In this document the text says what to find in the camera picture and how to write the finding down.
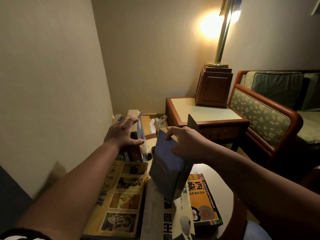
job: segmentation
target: hand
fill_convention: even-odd
[[[131,127],[138,120],[139,119],[129,115],[114,125],[111,125],[103,143],[114,144],[120,152],[126,152],[133,146],[142,145],[144,143],[143,139],[134,140],[130,138]]]
[[[172,153],[183,158],[185,161],[199,164],[205,163],[206,158],[212,153],[213,142],[203,137],[200,133],[189,127],[171,127],[167,134],[166,140],[171,136],[178,137],[179,145],[171,149]]]

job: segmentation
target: side table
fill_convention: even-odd
[[[177,127],[186,126],[190,114],[199,125],[200,134],[218,144],[232,143],[233,151],[237,151],[239,140],[250,124],[246,117],[229,107],[196,106],[193,97],[167,98],[165,114],[168,125]]]

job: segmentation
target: bald man photo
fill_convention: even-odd
[[[180,225],[182,229],[182,234],[180,234],[173,240],[196,240],[196,236],[190,233],[191,221],[187,216],[182,216],[180,218]]]

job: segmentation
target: forearm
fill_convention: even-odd
[[[40,197],[17,227],[55,239],[79,239],[95,206],[102,183],[119,149],[105,143]]]
[[[320,229],[320,196],[245,157],[217,144],[210,144],[206,163],[253,213],[275,222],[290,222]]]

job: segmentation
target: beige wall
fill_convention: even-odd
[[[166,97],[194,95],[217,43],[199,23],[222,0],[91,1],[114,113],[164,112]],[[243,69],[320,68],[316,2],[243,0],[222,57],[234,78]]]
[[[166,97],[193,96],[217,40],[199,30],[222,0],[91,0],[114,113],[164,112]]]
[[[90,0],[0,0],[0,165],[30,195],[102,141],[112,107]]]
[[[320,69],[318,0],[242,0],[222,59],[239,70]]]

